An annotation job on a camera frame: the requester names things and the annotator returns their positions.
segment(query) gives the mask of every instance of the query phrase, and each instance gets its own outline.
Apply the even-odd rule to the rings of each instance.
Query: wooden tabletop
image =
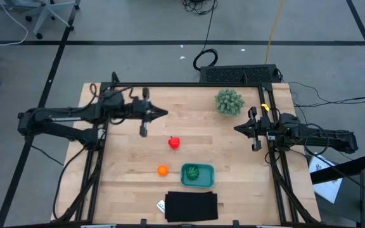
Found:
[[[92,98],[89,84],[84,84],[80,106]],[[273,84],[276,106],[281,113],[295,114],[288,84]],[[228,225],[239,220],[241,225],[279,224],[278,209],[270,166],[264,161],[267,144],[261,137],[262,149],[252,151],[252,139],[233,130],[248,120],[247,110],[260,110],[256,88],[238,87],[245,106],[238,117],[222,117],[215,112],[214,96],[220,87],[151,87],[151,102],[169,111],[167,116],[149,124],[148,137],[139,136],[139,120],[126,120],[110,125],[101,169],[98,196],[93,222],[96,224],[167,224],[157,203],[168,191],[217,193],[218,220],[190,222],[190,224]],[[141,88],[134,88],[134,96],[141,97]],[[76,122],[75,127],[91,127]],[[169,148],[170,136],[180,137],[179,149]],[[78,142],[70,142],[66,161],[81,149]],[[294,146],[294,150],[303,151]],[[287,154],[293,191],[311,215],[320,220],[315,194],[304,156]],[[67,168],[56,204],[62,215],[80,190],[87,152],[83,152]],[[180,171],[184,163],[208,163],[215,168],[215,184],[210,189],[184,187]],[[168,166],[169,174],[161,177],[157,167]],[[288,200],[282,191],[287,220],[291,220]],[[84,205],[84,218],[89,196]]]

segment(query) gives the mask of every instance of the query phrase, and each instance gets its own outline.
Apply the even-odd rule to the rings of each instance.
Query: green bowl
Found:
[[[200,174],[197,179],[190,180],[186,175],[186,171],[190,166],[198,167]],[[181,183],[188,187],[212,187],[215,181],[214,168],[207,164],[185,163],[181,167]]]

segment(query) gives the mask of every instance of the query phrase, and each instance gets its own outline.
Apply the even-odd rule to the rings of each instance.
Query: orange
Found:
[[[164,177],[169,173],[169,168],[167,168],[167,166],[165,165],[159,165],[157,167],[157,173],[161,176]]]

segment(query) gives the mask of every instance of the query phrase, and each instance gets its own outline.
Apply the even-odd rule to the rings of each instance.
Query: black cloth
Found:
[[[217,194],[169,192],[165,195],[168,222],[194,222],[218,219]]]

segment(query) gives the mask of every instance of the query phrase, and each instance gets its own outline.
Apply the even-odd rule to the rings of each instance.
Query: gray floor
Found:
[[[365,0],[353,1],[365,26]],[[210,40],[268,40],[278,0],[219,0]],[[71,41],[203,40],[210,15],[196,16],[179,1],[82,1]],[[23,15],[12,12],[32,29]],[[70,9],[60,12],[68,18]],[[64,26],[47,20],[41,29],[46,41],[59,41]],[[0,40],[20,40],[23,31],[0,10]],[[35,37],[30,34],[28,40]],[[343,0],[287,0],[274,40],[363,41]],[[209,46],[219,52],[218,65],[263,64],[266,46]],[[58,46],[0,47],[0,207],[23,147],[16,131],[16,115],[37,106]],[[85,82],[110,80],[116,71],[122,82],[197,82],[192,60],[202,46],[66,46],[46,107],[75,106]],[[198,63],[212,60],[204,56]],[[286,82],[316,87],[330,100],[365,96],[365,46],[272,46],[269,63],[275,63]],[[318,102],[314,91],[291,85],[298,104]],[[308,122],[324,128],[354,131],[365,155],[365,104],[304,108]],[[67,142],[37,136],[34,142],[60,161]],[[347,161],[334,151],[325,157]],[[11,206],[6,225],[47,222],[61,167],[32,150]],[[321,210],[323,220],[345,224]]]

